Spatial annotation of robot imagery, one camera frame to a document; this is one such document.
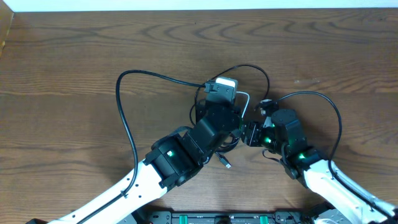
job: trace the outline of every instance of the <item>black cable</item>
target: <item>black cable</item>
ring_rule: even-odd
[[[340,177],[338,176],[338,174],[332,169],[331,167],[331,160],[333,158],[333,156],[336,153],[337,150],[337,146],[340,142],[341,139],[341,133],[343,132],[343,124],[341,122],[341,116],[340,116],[340,112],[337,109],[337,106],[334,104],[334,102],[332,102],[331,99],[329,99],[329,97],[315,92],[315,91],[297,91],[294,93],[290,93],[288,95],[283,96],[282,98],[280,98],[279,100],[276,100],[276,103],[278,103],[281,100],[284,100],[288,97],[294,96],[294,95],[299,95],[299,94],[310,94],[310,95],[317,95],[320,97],[323,97],[324,99],[326,99],[331,106],[333,107],[333,109],[335,109],[336,114],[337,114],[337,118],[338,118],[338,135],[337,135],[337,140],[335,142],[335,145],[333,146],[330,156],[329,156],[329,160],[328,160],[328,167],[330,170],[330,173],[332,174],[332,177],[334,177],[342,186],[344,186],[345,188],[347,188],[351,193],[353,193],[355,196],[357,196],[358,198],[360,198],[361,200],[363,200],[364,202],[366,202],[371,208],[374,208],[376,211],[378,211],[379,213],[383,214],[384,216],[387,217],[387,220],[392,220],[391,215],[389,215],[387,212],[385,212],[383,209],[381,209],[380,207],[378,207],[374,202],[369,201],[368,199],[366,199],[365,197],[363,197],[362,195],[360,195],[359,193],[357,193],[357,191],[355,191],[354,189],[352,189],[349,185],[347,185],[343,180],[340,179]]]
[[[222,146],[220,146],[216,152],[220,152],[220,153],[227,153],[232,151],[239,143],[239,138],[236,138],[234,136],[232,136],[232,141],[230,143],[223,143]]]
[[[196,107],[197,104],[199,104],[200,102],[205,101],[205,100],[206,100],[206,99],[201,99],[201,100],[199,100],[195,105],[192,105],[191,109],[189,110],[189,120],[191,121],[192,126],[195,126],[195,125],[196,125],[196,124],[193,122],[193,120],[192,120],[192,110],[193,110],[193,108]]]
[[[266,156],[266,151],[269,151],[269,150],[268,149],[263,149],[262,150],[262,156],[264,156],[266,159],[270,159],[270,160],[275,161],[275,162],[280,164],[280,160],[278,160],[277,158],[267,157]]]
[[[174,78],[170,78],[170,77],[167,77],[165,75],[160,75],[158,73],[148,72],[148,71],[144,71],[144,70],[128,70],[128,71],[125,71],[122,74],[120,74],[120,76],[119,76],[119,78],[118,78],[118,80],[116,82],[116,104],[118,105],[119,114],[120,114],[120,117],[122,119],[124,129],[126,130],[127,136],[128,136],[128,138],[130,140],[130,144],[131,144],[131,148],[132,148],[132,154],[134,156],[134,172],[133,172],[133,175],[132,175],[132,179],[131,179],[130,184],[128,185],[128,187],[125,190],[123,190],[118,196],[116,196],[115,198],[113,198],[108,203],[104,204],[103,206],[101,206],[100,208],[98,208],[97,210],[92,212],[91,214],[87,215],[85,218],[80,220],[77,224],[82,224],[82,223],[86,222],[91,217],[95,216],[96,214],[98,214],[99,212],[101,212],[102,210],[104,210],[105,208],[110,206],[111,204],[113,204],[115,201],[119,200],[122,197],[127,197],[127,192],[129,192],[131,187],[134,185],[134,182],[136,181],[137,170],[138,170],[137,148],[136,148],[136,144],[134,143],[134,140],[132,138],[132,134],[130,132],[129,125],[127,124],[126,117],[124,116],[122,103],[121,103],[121,100],[120,100],[120,83],[122,81],[122,78],[125,75],[130,74],[130,73],[140,73],[140,74],[145,74],[145,75],[152,75],[152,76],[163,78],[165,80],[168,80],[168,81],[171,81],[171,82],[175,82],[175,83],[178,83],[178,84],[194,86],[194,87],[204,87],[204,85],[201,85],[201,84],[196,84],[196,83],[190,83],[190,82],[185,82],[185,81],[181,81],[181,80],[176,80]]]

